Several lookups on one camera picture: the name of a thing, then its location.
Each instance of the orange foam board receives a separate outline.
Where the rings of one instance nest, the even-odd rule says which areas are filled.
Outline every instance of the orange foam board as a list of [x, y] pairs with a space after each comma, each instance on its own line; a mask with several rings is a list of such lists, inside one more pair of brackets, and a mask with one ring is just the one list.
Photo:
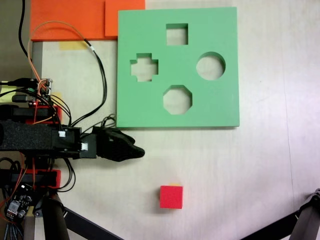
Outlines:
[[118, 11], [144, 10], [145, 0], [106, 0], [105, 1], [105, 30], [106, 37], [117, 39], [118, 37]]
[[[43, 22], [63, 21], [88, 40], [114, 40], [118, 36], [118, 11], [131, 9], [145, 9], [145, 0], [31, 0], [30, 33]], [[32, 37], [33, 41], [80, 39], [73, 29], [60, 23], [46, 24]]]

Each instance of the red cube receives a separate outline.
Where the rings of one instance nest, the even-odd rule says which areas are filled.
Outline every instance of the red cube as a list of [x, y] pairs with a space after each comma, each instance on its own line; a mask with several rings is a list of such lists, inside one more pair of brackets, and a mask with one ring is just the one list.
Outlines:
[[182, 209], [183, 205], [182, 186], [161, 186], [160, 187], [160, 208]]

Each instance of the table surface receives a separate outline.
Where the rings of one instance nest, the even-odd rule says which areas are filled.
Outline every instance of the table surface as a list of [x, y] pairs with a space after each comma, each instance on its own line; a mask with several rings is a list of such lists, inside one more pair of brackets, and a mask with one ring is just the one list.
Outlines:
[[[146, 0], [147, 9], [231, 6], [240, 127], [127, 130], [145, 157], [73, 160], [77, 181], [60, 195], [65, 206], [126, 240], [237, 240], [297, 210], [320, 186], [320, 1]], [[116, 111], [117, 42], [92, 45], [108, 97], [83, 128]], [[74, 119], [99, 104], [90, 51], [44, 42], [41, 57], [42, 77], [54, 80]], [[67, 168], [58, 166], [64, 182]], [[171, 183], [184, 186], [182, 210], [159, 209], [159, 188]], [[35, 239], [43, 239], [39, 224]]]

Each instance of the yellow tape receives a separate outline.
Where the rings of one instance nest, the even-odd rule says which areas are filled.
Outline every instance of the yellow tape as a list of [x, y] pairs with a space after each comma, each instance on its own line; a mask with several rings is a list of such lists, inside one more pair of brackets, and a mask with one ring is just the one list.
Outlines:
[[[9, 92], [12, 90], [17, 89], [16, 86], [6, 86], [2, 85], [0, 93], [3, 94], [5, 92]], [[3, 97], [0, 97], [0, 103], [12, 103], [12, 97], [16, 94], [16, 92], [8, 93], [7, 95], [4, 95]]]
[[83, 50], [87, 49], [87, 44], [85, 41], [60, 41], [59, 49], [65, 50]]

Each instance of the circuit board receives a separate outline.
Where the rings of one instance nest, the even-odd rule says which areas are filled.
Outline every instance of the circuit board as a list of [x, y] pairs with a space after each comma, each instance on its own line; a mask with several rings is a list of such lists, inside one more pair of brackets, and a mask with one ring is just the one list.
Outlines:
[[32, 186], [27, 184], [19, 185], [5, 211], [5, 215], [14, 223], [21, 222], [27, 214], [32, 201]]

